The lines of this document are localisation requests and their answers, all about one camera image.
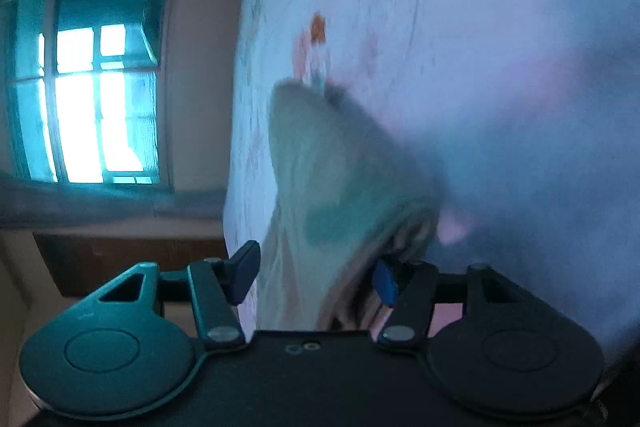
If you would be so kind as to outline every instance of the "scratched surface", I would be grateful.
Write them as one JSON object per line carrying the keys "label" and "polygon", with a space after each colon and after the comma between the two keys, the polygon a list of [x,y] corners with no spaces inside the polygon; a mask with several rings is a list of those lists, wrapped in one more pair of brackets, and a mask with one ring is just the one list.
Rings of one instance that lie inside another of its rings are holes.
{"label": "scratched surface", "polygon": [[[273,84],[322,78],[425,183],[438,171],[437,264],[491,262],[612,360],[639,323],[640,291],[628,298],[640,287],[639,2],[243,0],[229,250],[263,240],[273,210]],[[256,298],[240,310],[247,330]]]}

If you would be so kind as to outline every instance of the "beige fabric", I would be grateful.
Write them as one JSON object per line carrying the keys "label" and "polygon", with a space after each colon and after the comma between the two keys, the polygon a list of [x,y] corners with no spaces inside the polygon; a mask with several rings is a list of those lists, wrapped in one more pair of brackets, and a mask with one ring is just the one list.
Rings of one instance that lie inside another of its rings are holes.
{"label": "beige fabric", "polygon": [[278,196],[262,245],[257,328],[326,330],[334,319],[357,327],[350,310],[364,272],[387,250],[424,251],[436,198],[297,82],[274,89],[269,140]]}

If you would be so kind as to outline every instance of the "wall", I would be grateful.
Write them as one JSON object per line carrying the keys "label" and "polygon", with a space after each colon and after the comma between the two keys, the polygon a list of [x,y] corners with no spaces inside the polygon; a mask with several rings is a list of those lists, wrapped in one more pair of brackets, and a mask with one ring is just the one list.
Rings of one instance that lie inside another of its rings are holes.
{"label": "wall", "polygon": [[11,377],[26,317],[27,305],[0,261],[0,426],[8,419]]}
{"label": "wall", "polygon": [[241,0],[172,0],[165,54],[176,190],[226,187]]}

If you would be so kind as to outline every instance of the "circular cover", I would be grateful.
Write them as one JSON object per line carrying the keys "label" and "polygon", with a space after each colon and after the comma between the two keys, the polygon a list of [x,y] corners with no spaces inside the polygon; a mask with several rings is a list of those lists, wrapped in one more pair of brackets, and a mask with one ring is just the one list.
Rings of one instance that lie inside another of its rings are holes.
{"label": "circular cover", "polygon": [[189,337],[154,314],[61,315],[20,354],[31,392],[54,411],[119,415],[149,406],[178,387],[194,363]]}
{"label": "circular cover", "polygon": [[547,415],[588,399],[602,370],[595,340],[567,320],[513,327],[467,317],[441,330],[424,352],[451,397],[497,415]]}

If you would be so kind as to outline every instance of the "brown wooden panel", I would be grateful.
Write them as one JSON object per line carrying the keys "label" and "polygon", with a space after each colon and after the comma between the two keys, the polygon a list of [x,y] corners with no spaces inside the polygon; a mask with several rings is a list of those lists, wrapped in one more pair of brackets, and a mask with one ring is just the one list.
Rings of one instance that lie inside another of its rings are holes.
{"label": "brown wooden panel", "polygon": [[227,259],[223,239],[116,239],[35,233],[40,254],[65,297],[84,297],[127,268],[154,261],[181,270],[206,257]]}

